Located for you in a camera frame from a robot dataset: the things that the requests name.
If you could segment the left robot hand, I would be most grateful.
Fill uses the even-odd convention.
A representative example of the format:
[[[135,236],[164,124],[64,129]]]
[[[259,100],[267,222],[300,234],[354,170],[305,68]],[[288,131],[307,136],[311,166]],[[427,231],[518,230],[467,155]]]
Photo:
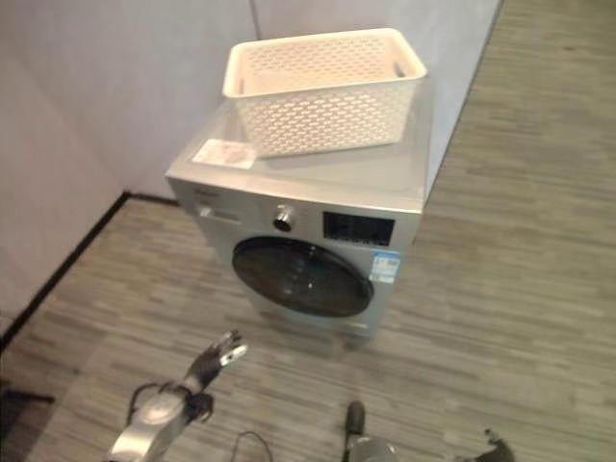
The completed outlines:
[[[247,351],[248,345],[240,331],[227,331],[193,360],[180,384],[190,393],[199,394],[223,369],[242,359]]]

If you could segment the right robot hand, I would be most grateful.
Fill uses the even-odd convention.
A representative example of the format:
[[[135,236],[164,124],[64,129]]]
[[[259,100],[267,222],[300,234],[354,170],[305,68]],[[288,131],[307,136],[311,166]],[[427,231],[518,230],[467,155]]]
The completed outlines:
[[[490,428],[484,430],[484,435],[487,438],[487,443],[491,446],[490,449],[474,458],[475,462],[515,462],[516,458],[513,450],[509,445],[498,435],[498,433]]]

